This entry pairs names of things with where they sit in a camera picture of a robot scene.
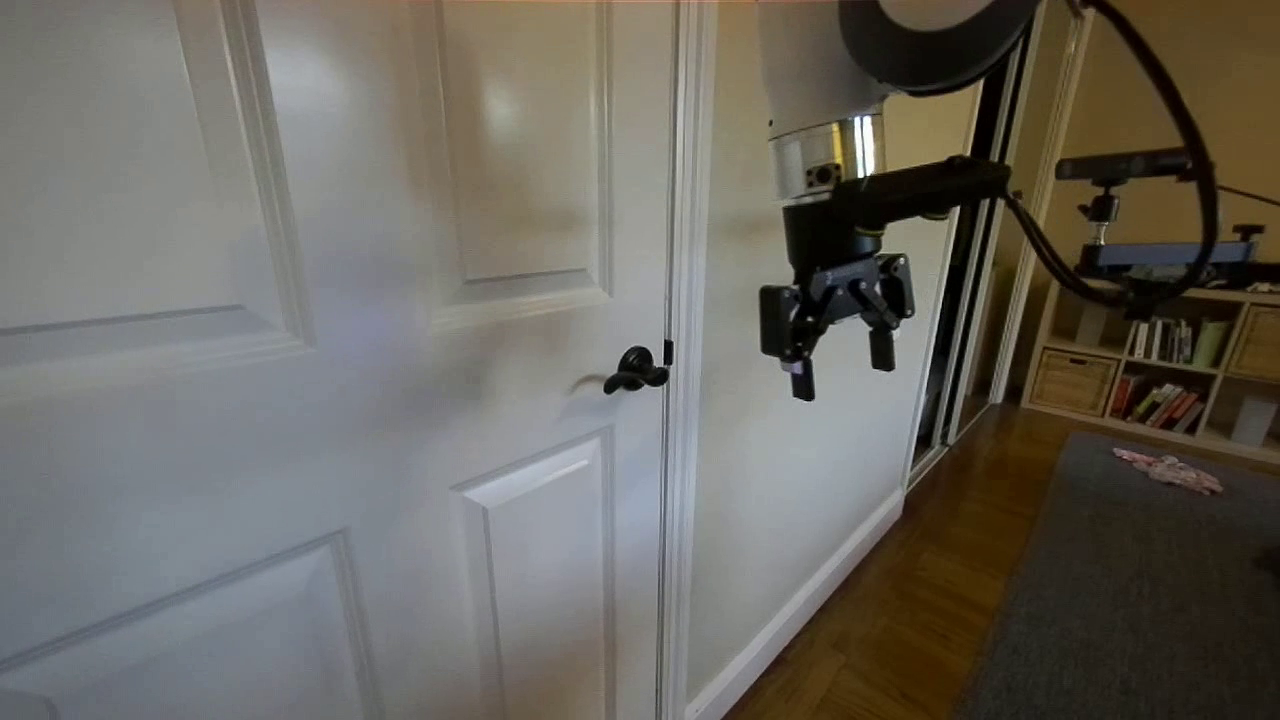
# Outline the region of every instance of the bookshelf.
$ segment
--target bookshelf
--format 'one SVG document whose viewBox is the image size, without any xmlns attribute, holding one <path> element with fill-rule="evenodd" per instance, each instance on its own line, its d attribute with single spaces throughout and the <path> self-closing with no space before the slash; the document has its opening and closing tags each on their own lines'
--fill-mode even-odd
<svg viewBox="0 0 1280 720">
<path fill-rule="evenodd" d="M 1023 410 L 1280 463 L 1280 297 L 1197 289 L 1126 321 L 1054 289 Z"/>
</svg>

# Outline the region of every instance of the door frame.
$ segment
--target door frame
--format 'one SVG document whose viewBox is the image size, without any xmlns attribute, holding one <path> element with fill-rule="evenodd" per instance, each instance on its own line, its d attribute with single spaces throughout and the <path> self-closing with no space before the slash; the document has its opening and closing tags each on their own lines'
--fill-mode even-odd
<svg viewBox="0 0 1280 720">
<path fill-rule="evenodd" d="M 699 461 L 699 368 L 704 368 L 704 279 L 710 279 L 710 193 L 718 116 L 718 6 L 678 7 L 678 156 L 673 156 L 673 304 L 678 344 L 666 451 L 666 567 L 660 567 L 660 715 L 687 705 L 687 603 Z"/>
<path fill-rule="evenodd" d="M 1036 44 L 1034 38 L 1021 40 L 1005 55 L 999 77 L 989 77 L 982 86 L 972 132 L 967 132 L 972 156 L 1009 163 L 1011 141 L 1015 141 L 1011 126 L 1015 126 L 1015 113 L 1023 107 L 1023 82 L 1029 82 L 1034 44 Z M 958 342 L 943 344 L 935 337 L 935 348 L 932 348 L 932 377 L 942 368 L 942 384 L 927 377 L 927 392 L 935 400 L 935 413 L 923 416 L 927 427 L 920 427 L 920 436 L 927 434 L 923 455 L 920 455 L 920 442 L 917 442 L 911 487 L 967 434 L 967 423 L 975 423 L 983 416 L 983 410 L 994 410 L 994 405 L 983 405 L 975 416 L 966 416 L 966 410 L 967 410 L 966 400 L 975 379 L 975 360 L 982 360 L 989 334 L 994 334 L 989 299 L 994 299 L 994 286 L 995 286 L 994 267 L 995 267 L 999 223 L 1005 223 L 999 203 L 961 210 L 961 218 L 958 218 L 958 243 L 951 243 L 949 289 L 943 289 L 943 291 L 961 297 L 958 318 L 951 318 Z"/>
<path fill-rule="evenodd" d="M 1058 156 L 1065 156 L 1065 144 L 1068 144 L 1068 129 L 1071 129 L 1071 107 L 1078 107 L 1078 95 L 1082 95 L 1082 77 L 1086 77 L 1086 60 L 1088 60 L 1088 48 L 1093 48 L 1093 32 L 1097 32 L 1097 15 L 1086 13 L 1071 28 L 1068 28 L 1068 55 L 1065 64 L 1058 69 L 1058 77 L 1045 77 L 1045 86 L 1054 86 L 1054 126 L 1045 132 L 1045 144 L 1041 148 L 1023 148 L 1023 106 L 1034 95 L 1034 86 L 1041 82 L 1036 77 L 1036 64 L 1041 64 L 1041 44 L 1045 44 L 1045 13 L 1036 20 L 1036 32 L 1034 32 L 1034 48 L 1029 48 L 1029 87 L 1023 87 L 1023 100 L 1015 107 L 1015 120 L 1011 120 L 1011 163 L 1023 156 L 1023 152 L 1041 152 L 1036 170 L 1034 170 L 1034 185 L 1023 187 L 1029 197 L 1029 213 L 1045 223 L 1047 222 L 1047 203 L 1054 203 L 1054 185 L 1058 185 Z M 1041 260 L 1029 243 L 1021 243 L 1021 256 L 1015 256 L 1015 275 L 1011 275 L 1011 291 L 1009 291 L 1009 310 L 1005 310 L 1005 334 L 999 334 L 999 348 L 995 348 L 995 368 L 994 368 L 994 392 L 989 392 L 989 405 L 1009 405 L 1009 384 L 1015 379 L 1015 354 L 1021 354 L 1021 342 L 1023 342 L 1023 321 L 1029 321 L 1029 310 L 1034 310 L 1034 286 L 1036 286 L 1036 274 L 1041 274 Z"/>
</svg>

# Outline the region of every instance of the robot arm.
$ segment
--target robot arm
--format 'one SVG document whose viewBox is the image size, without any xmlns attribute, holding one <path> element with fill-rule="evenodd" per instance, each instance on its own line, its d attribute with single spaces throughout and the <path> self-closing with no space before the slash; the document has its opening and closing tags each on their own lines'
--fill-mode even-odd
<svg viewBox="0 0 1280 720">
<path fill-rule="evenodd" d="M 909 256 L 879 251 L 886 223 L 942 218 L 1009 193 L 1009 170 L 951 156 L 903 171 L 839 182 L 824 201 L 786 210 L 797 286 L 759 289 L 759 354 L 813 400 L 813 348 L 843 318 L 874 334 L 874 368 L 894 374 L 894 334 L 917 314 Z"/>
<path fill-rule="evenodd" d="M 786 171 L 791 286 L 759 289 L 759 354 L 813 400 L 813 348 L 859 318 L 874 368 L 894 374 L 894 334 L 917 314 L 909 256 L 886 256 L 886 223 L 943 218 L 1009 193 L 1009 170 L 951 156 L 903 171 L 870 171 L 865 148 L 830 132 L 878 126 L 890 91 L 949 91 L 982 82 L 1023 38 L 1036 0 L 804 0 L 765 6 L 765 86 Z"/>
<path fill-rule="evenodd" d="M 911 318 L 909 256 L 879 256 L 879 231 L 903 218 L 942 218 L 958 203 L 999 197 L 1029 243 L 1068 291 L 1093 304 L 1154 318 L 1155 304 L 1197 289 L 1215 260 L 1222 185 L 1197 116 L 1155 48 L 1113 0 L 1068 0 L 1078 13 L 1104 15 L 1131 60 L 1154 82 L 1185 148 L 1177 170 L 1197 182 L 1199 250 L 1181 279 L 1126 279 L 1093 289 L 1054 250 L 1029 210 L 1005 187 L 1009 170 L 989 161 L 943 161 L 903 171 L 874 170 L 878 152 L 857 152 L 878 132 L 878 107 L 890 91 L 966 87 L 1015 48 L 1036 15 L 1036 0 L 804 0 L 765 6 L 765 86 L 771 100 L 771 141 L 786 182 L 791 286 L 759 291 L 759 348 L 791 374 L 791 392 L 813 400 L 813 348 L 830 326 L 865 318 L 874 328 L 874 363 L 894 368 L 894 328 Z M 1131 163 L 1164 170 L 1164 156 L 1121 152 L 1088 170 Z"/>
</svg>

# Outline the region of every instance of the black cable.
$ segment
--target black cable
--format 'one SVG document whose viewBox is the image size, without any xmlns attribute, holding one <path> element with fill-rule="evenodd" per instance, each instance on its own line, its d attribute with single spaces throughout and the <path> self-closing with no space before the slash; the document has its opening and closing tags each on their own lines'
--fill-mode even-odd
<svg viewBox="0 0 1280 720">
<path fill-rule="evenodd" d="M 1266 193 L 1248 193 L 1248 187 L 1233 187 L 1233 185 L 1215 185 L 1215 187 L 1222 187 L 1225 197 L 1245 197 L 1245 201 L 1280 210 L 1280 197 L 1266 197 Z"/>
<path fill-rule="evenodd" d="M 1194 116 L 1194 107 L 1185 106 L 1181 87 L 1174 86 L 1164 60 L 1154 51 L 1154 44 L 1131 28 L 1131 20 L 1113 6 L 1113 0 L 1082 0 L 1086 7 L 1097 7 L 1115 38 L 1128 44 L 1131 60 L 1143 69 L 1143 77 L 1154 82 L 1164 113 L 1174 116 L 1185 152 L 1194 156 L 1194 171 L 1197 171 L 1197 197 L 1199 197 L 1199 251 L 1190 264 L 1190 274 L 1174 286 L 1128 286 L 1115 291 L 1093 289 L 1086 286 L 1068 260 L 1054 250 L 1054 239 L 1045 236 L 1045 229 L 1036 223 L 1036 218 L 1015 201 L 1005 197 L 1005 203 L 1011 210 L 1011 218 L 1021 222 L 1021 229 L 1029 231 L 1036 256 L 1045 260 L 1045 267 L 1078 297 L 1093 299 L 1093 304 L 1109 304 L 1109 310 L 1128 310 L 1138 318 L 1149 318 L 1155 304 L 1190 291 L 1194 286 L 1206 279 L 1207 264 L 1212 264 L 1212 250 L 1215 250 L 1215 223 L 1222 223 L 1222 210 L 1215 210 L 1215 170 L 1206 144 L 1206 132 Z"/>
</svg>

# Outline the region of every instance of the gray rug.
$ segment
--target gray rug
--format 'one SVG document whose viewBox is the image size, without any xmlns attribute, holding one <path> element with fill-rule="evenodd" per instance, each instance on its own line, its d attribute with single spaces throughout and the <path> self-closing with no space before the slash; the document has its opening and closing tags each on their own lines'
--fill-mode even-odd
<svg viewBox="0 0 1280 720">
<path fill-rule="evenodd" d="M 1154 486 L 1071 436 L 961 715 L 1280 715 L 1280 475 Z"/>
</svg>

